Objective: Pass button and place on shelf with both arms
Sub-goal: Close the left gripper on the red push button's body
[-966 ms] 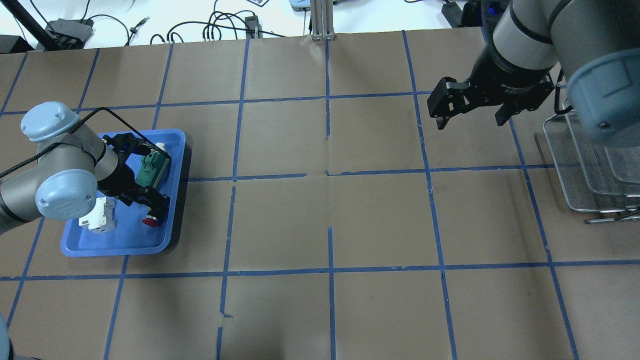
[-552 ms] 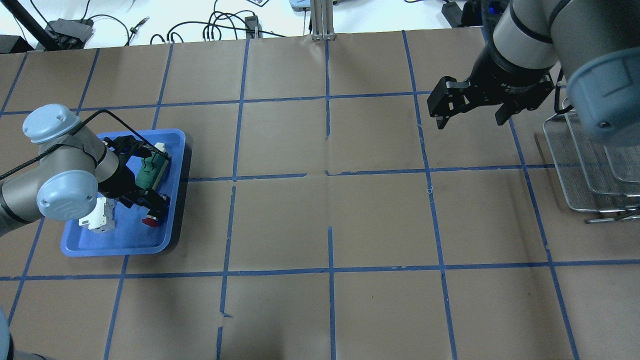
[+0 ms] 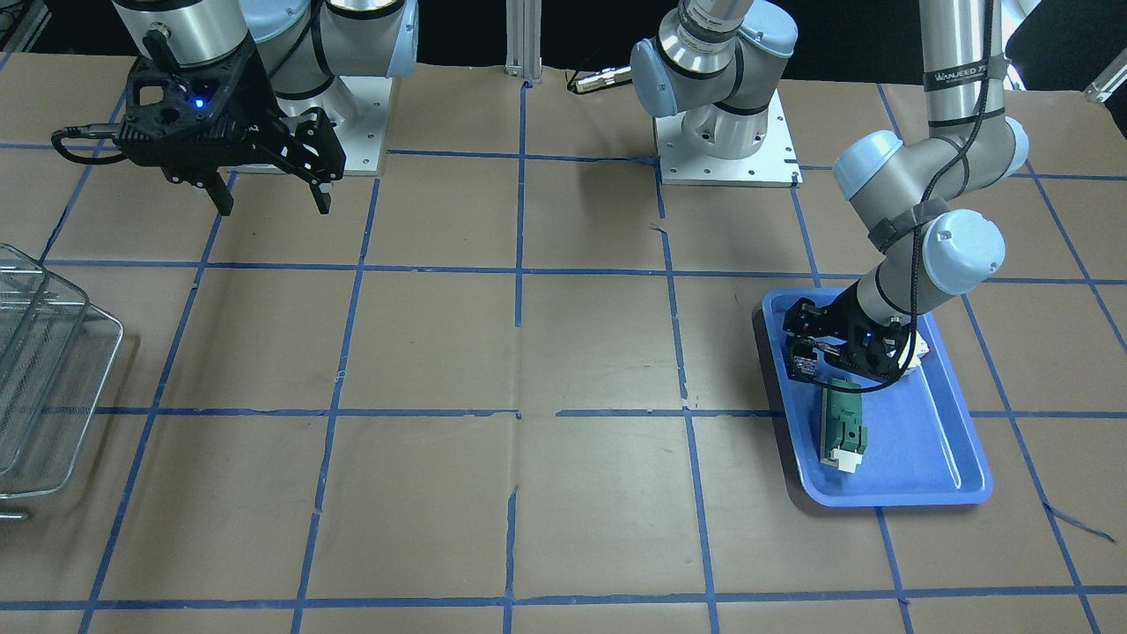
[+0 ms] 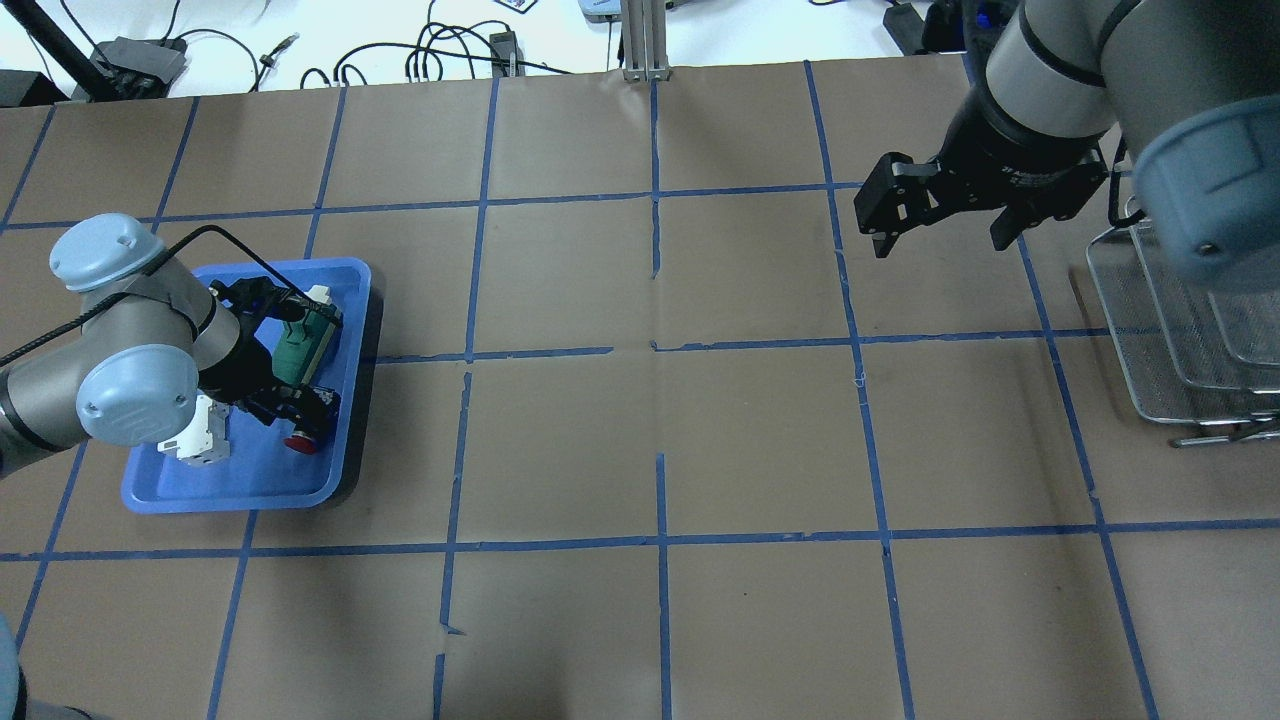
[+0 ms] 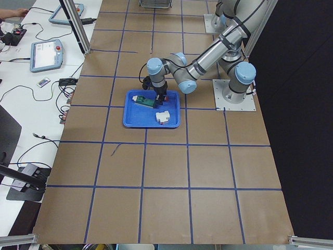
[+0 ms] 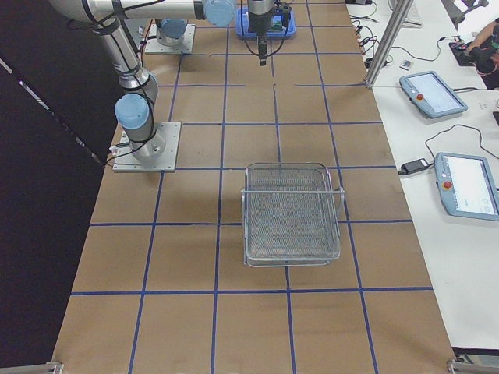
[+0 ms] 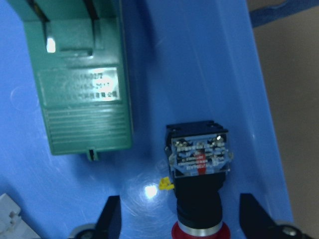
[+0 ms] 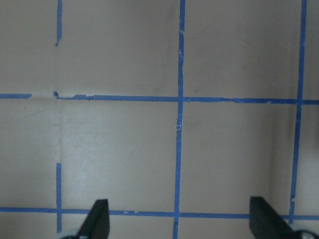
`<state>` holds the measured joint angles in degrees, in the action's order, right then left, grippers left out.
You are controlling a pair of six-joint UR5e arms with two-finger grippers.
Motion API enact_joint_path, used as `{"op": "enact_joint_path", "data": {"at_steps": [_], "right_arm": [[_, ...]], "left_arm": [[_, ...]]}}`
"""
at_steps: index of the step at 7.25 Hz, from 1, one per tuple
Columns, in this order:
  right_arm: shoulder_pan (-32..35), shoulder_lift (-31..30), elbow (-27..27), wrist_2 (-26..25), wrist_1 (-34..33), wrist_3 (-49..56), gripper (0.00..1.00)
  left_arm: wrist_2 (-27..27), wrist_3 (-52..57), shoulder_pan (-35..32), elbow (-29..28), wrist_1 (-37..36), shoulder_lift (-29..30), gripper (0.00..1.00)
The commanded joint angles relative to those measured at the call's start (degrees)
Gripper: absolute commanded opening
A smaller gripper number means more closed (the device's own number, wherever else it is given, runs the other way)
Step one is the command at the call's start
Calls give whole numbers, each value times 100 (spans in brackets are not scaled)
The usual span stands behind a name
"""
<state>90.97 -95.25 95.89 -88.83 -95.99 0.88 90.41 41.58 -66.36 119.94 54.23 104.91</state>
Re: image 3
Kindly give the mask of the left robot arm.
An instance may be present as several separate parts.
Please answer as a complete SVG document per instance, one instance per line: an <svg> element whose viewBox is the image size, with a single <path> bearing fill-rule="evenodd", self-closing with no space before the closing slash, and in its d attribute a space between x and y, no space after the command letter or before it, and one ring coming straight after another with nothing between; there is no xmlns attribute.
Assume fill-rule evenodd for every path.
<svg viewBox="0 0 1127 634"><path fill-rule="evenodd" d="M817 384L820 361L885 389L917 355L919 316L1001 268L1005 244L980 213L951 202L1014 173L1029 137L1004 108L1009 61L994 1L922 1L929 136L863 136L832 168L884 261L828 305L798 300L784 316L790 379ZM769 1L681 1L630 53L637 99L656 119L681 115L689 141L722 159L753 155L798 28Z"/></svg>

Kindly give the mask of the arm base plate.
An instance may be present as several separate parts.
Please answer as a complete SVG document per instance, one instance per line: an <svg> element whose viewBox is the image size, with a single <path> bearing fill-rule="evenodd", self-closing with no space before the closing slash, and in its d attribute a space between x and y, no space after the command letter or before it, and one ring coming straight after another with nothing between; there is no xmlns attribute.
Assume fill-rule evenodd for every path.
<svg viewBox="0 0 1127 634"><path fill-rule="evenodd" d="M313 106L325 109L345 152L343 173L374 176L387 148L394 84L393 77L335 77L321 93L304 100L278 97L277 102L289 116Z"/></svg>
<svg viewBox="0 0 1127 634"><path fill-rule="evenodd" d="M789 188L804 177L780 95L765 111L736 115L701 106L653 120L662 184Z"/></svg>

